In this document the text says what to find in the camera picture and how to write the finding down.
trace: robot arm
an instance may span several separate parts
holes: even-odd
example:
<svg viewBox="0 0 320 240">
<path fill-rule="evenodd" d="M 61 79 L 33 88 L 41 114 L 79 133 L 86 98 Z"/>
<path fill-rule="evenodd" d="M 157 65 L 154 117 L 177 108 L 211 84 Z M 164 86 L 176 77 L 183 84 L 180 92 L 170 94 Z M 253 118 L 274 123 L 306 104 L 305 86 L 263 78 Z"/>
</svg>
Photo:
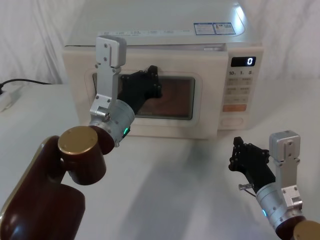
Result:
<svg viewBox="0 0 320 240">
<path fill-rule="evenodd" d="M 252 188 L 256 200 L 270 225 L 282 240 L 320 239 L 320 225 L 307 221 L 302 213 L 303 202 L 297 187 L 297 166 L 300 162 L 300 136 L 293 131 L 277 132 L 269 138 L 269 151 L 234 138 L 229 169 L 245 175 L 249 184 L 240 190 Z M 276 174 L 267 163 L 274 158 Z"/>
<path fill-rule="evenodd" d="M 85 211 L 85 196 L 61 184 L 66 172 L 74 182 L 91 185 L 106 173 L 104 155 L 129 133 L 135 113 L 162 86 L 156 66 L 123 75 L 126 62 L 122 38 L 96 39 L 97 94 L 89 126 L 76 126 L 60 137 L 47 138 L 0 211 L 0 240 L 72 240 Z"/>
</svg>

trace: white microwave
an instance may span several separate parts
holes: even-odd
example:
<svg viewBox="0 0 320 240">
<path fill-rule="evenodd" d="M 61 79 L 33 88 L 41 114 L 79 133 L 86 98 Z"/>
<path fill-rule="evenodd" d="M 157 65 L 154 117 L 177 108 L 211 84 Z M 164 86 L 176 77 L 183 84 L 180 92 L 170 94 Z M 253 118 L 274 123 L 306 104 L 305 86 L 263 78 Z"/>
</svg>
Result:
<svg viewBox="0 0 320 240">
<path fill-rule="evenodd" d="M 154 65 L 162 84 L 163 96 L 142 106 L 130 135 L 208 139 L 246 128 L 264 49 L 240 5 L 123 1 L 88 1 L 64 47 L 80 124 L 89 124 L 96 96 L 96 36 L 113 35 L 127 42 L 121 74 Z"/>
</svg>

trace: microwave label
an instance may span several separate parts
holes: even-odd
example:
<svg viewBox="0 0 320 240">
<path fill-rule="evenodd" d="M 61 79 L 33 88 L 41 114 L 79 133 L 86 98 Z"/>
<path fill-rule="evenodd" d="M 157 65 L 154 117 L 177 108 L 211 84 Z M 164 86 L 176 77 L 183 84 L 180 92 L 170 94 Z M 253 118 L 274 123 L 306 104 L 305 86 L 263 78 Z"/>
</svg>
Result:
<svg viewBox="0 0 320 240">
<path fill-rule="evenodd" d="M 170 37 L 194 36 L 193 30 L 136 30 L 136 31 L 99 31 L 98 36 L 111 35 L 115 37 Z"/>
<path fill-rule="evenodd" d="M 231 22 L 195 22 L 193 26 L 197 36 L 236 34 Z"/>
</svg>

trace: white curtain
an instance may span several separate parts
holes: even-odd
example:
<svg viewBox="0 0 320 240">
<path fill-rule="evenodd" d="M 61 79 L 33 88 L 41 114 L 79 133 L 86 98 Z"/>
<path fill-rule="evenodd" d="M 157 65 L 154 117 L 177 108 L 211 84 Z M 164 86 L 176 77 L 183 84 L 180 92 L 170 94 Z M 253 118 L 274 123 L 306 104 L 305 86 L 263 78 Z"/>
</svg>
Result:
<svg viewBox="0 0 320 240">
<path fill-rule="evenodd" d="M 67 83 L 62 48 L 84 2 L 1 0 L 0 82 Z M 240 3 L 265 47 L 260 79 L 320 78 L 319 0 Z"/>
</svg>

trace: black cable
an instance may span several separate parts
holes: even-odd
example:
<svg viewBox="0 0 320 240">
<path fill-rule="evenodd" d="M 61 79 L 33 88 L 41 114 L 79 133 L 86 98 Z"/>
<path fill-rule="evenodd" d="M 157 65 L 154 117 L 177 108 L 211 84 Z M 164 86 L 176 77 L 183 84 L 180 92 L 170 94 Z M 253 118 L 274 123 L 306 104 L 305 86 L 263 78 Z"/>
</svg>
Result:
<svg viewBox="0 0 320 240">
<path fill-rule="evenodd" d="M 23 79 L 23 78 L 16 78 L 16 79 L 11 79 L 8 81 L 4 81 L 0 83 L 0 94 L 2 94 L 2 88 L 4 85 L 12 82 L 29 82 L 29 83 L 34 83 L 34 84 L 42 84 L 42 85 L 51 85 L 51 83 L 48 82 L 43 82 L 43 81 L 35 81 L 35 80 L 29 80 L 29 79 Z"/>
<path fill-rule="evenodd" d="M 247 189 L 244 189 L 248 194 L 250 194 L 251 196 L 256 197 L 256 195 L 254 195 L 253 193 L 249 192 Z"/>
</svg>

